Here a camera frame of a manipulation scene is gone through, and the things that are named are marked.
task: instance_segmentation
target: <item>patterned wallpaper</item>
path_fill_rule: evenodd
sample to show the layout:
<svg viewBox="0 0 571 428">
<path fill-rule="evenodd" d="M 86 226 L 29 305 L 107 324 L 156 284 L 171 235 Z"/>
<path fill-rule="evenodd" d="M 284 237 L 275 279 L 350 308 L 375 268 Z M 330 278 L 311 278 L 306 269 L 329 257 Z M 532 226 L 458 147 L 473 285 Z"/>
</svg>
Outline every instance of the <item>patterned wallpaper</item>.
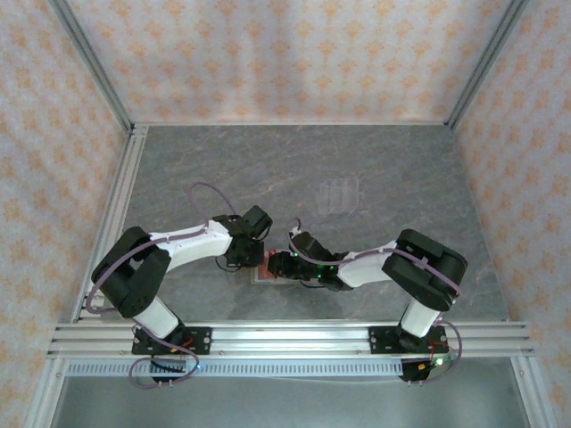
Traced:
<svg viewBox="0 0 571 428">
<path fill-rule="evenodd" d="M 458 140 L 509 313 L 534 322 L 561 426 L 571 426 L 568 0 L 527 6 Z"/>
<path fill-rule="evenodd" d="M 126 137 L 47 1 L 0 21 L 0 425 L 18 427 Z"/>
<path fill-rule="evenodd" d="M 509 0 L 71 0 L 134 121 L 448 119 Z"/>
</svg>

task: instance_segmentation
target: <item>wall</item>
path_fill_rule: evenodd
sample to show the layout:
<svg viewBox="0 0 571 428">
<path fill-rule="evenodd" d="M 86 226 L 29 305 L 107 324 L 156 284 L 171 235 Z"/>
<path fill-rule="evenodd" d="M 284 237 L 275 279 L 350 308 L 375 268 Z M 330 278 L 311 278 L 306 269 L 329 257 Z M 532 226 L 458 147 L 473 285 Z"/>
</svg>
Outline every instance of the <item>wall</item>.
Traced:
<svg viewBox="0 0 571 428">
<path fill-rule="evenodd" d="M 509 0 L 71 0 L 135 121 L 448 119 Z"/>
<path fill-rule="evenodd" d="M 102 215 L 119 125 L 44 0 L 0 4 L 0 415 L 21 426 Z"/>
<path fill-rule="evenodd" d="M 534 322 L 571 426 L 571 4 L 534 1 L 458 140 L 509 313 Z"/>
</svg>

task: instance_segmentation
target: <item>metal base plate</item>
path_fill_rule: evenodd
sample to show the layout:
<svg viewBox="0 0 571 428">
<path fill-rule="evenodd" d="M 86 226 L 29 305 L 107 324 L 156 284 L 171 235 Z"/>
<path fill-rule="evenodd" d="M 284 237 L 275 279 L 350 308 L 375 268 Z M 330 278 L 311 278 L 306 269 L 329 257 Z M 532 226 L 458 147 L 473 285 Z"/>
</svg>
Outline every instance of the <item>metal base plate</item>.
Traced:
<svg viewBox="0 0 571 428">
<path fill-rule="evenodd" d="M 407 354 L 407 350 L 399 342 L 397 336 L 397 325 L 382 325 L 373 326 L 368 328 L 368 341 L 371 348 L 371 354 Z M 428 348 L 431 342 L 437 342 L 433 349 Z M 445 354 L 448 352 L 448 346 L 442 343 L 447 343 L 446 331 L 444 327 L 432 327 L 428 334 L 423 338 L 423 344 L 415 350 L 417 353 L 426 354 Z"/>
<path fill-rule="evenodd" d="M 196 355 L 209 355 L 211 353 L 212 329 L 210 327 L 186 327 L 183 334 L 185 340 L 190 340 L 186 348 Z M 133 341 L 131 349 L 133 355 L 177 355 L 179 352 L 170 352 L 164 346 L 155 341 Z"/>
</svg>

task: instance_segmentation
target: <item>table surface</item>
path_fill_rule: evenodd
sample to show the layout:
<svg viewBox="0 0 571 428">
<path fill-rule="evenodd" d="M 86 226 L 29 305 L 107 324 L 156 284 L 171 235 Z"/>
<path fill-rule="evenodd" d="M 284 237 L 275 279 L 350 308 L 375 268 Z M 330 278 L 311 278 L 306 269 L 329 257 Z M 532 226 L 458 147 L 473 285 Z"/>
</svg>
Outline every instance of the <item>table surface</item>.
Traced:
<svg viewBox="0 0 571 428">
<path fill-rule="evenodd" d="M 332 179 L 359 180 L 358 206 L 330 214 L 319 209 L 319 188 Z M 151 127 L 124 228 L 167 232 L 199 225 L 186 196 L 195 181 L 222 189 L 240 214 L 254 204 L 267 211 L 274 220 L 267 249 L 286 247 L 293 217 L 302 218 L 304 229 L 332 252 L 376 248 L 405 228 L 416 229 L 468 260 L 461 285 L 466 298 L 447 318 L 507 316 L 454 137 L 445 126 Z M 196 200 L 210 217 L 228 213 L 210 189 L 197 191 Z M 350 292 L 253 284 L 249 269 L 229 274 L 212 258 L 173 269 L 159 296 L 185 321 L 395 321 L 410 300 L 392 282 Z"/>
</svg>

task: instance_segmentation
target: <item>black mounting bracket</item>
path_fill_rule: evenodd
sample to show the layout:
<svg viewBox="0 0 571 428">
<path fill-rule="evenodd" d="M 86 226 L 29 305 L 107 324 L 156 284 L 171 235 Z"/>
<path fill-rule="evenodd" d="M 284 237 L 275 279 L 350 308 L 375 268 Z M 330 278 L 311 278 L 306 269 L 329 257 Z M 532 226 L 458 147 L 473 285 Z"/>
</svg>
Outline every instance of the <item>black mounting bracket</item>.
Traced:
<svg viewBox="0 0 571 428">
<path fill-rule="evenodd" d="M 398 325 L 371 326 L 368 328 L 368 344 L 371 354 L 446 354 L 448 339 L 442 326 L 431 327 L 425 337 L 416 343 L 403 340 L 405 335 Z"/>
<path fill-rule="evenodd" d="M 212 328 L 211 327 L 188 327 L 185 326 L 180 332 L 180 339 L 177 340 L 178 346 L 191 350 L 196 355 L 209 355 L 211 353 L 212 344 Z M 182 352 L 171 352 L 170 348 L 162 346 L 156 342 L 142 329 L 135 330 L 135 338 L 133 339 L 133 355 L 180 355 Z"/>
</svg>

